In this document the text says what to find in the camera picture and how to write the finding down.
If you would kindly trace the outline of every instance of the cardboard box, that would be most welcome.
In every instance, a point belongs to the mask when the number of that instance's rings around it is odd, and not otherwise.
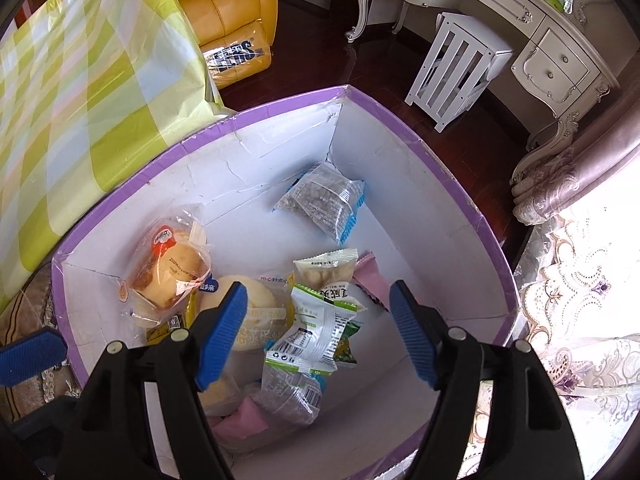
[[[346,246],[373,251],[389,282],[404,279],[450,324],[504,343],[518,297],[485,218],[410,128],[347,86],[214,124],[168,149],[76,225],[54,257],[53,294],[79,380],[109,341],[132,344],[108,277],[122,275],[147,226],[171,206],[204,204],[218,275],[290,269],[293,259],[335,249],[307,218],[272,211],[295,175],[327,158],[366,182]],[[416,376],[390,314],[370,309],[351,347],[358,366],[328,379],[318,420],[236,458],[236,479],[364,480],[414,452],[436,393]],[[162,467],[175,475],[159,406],[149,410]]]

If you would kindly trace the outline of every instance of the white dresser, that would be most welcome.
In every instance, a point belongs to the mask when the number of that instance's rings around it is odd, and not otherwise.
[[[607,63],[581,32],[580,6],[572,14],[559,12],[544,0],[478,0],[514,25],[526,38],[526,47],[511,65],[511,71],[522,87],[546,104],[558,127],[538,147],[535,136],[529,139],[533,148],[520,161],[513,173],[519,181],[526,169],[549,155],[555,155],[573,140],[578,120],[599,102],[618,81]],[[367,25],[370,0],[358,0],[358,23],[346,33],[349,42],[359,37]],[[403,0],[402,11],[394,31],[404,22],[409,5],[429,7],[441,0]]]

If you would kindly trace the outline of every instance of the lace curtain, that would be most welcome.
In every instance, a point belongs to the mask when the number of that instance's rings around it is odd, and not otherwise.
[[[556,386],[587,479],[640,407],[640,230],[636,159],[537,226],[515,277],[527,339]],[[490,413],[484,383],[460,478],[478,467]]]

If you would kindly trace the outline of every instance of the yellow checkered bag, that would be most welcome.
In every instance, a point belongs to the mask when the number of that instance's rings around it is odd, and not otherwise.
[[[49,0],[0,63],[2,312],[101,197],[229,110],[177,0]]]

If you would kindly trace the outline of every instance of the yellow leather sofa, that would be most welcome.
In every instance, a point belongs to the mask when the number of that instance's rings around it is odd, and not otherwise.
[[[212,61],[213,56],[207,57],[207,52],[217,49],[220,56],[227,56],[228,51],[222,50],[236,46],[236,54],[232,52],[230,56],[231,67],[212,70],[218,88],[269,67],[269,47],[276,34],[278,0],[178,1],[193,26],[210,67],[215,62]]]

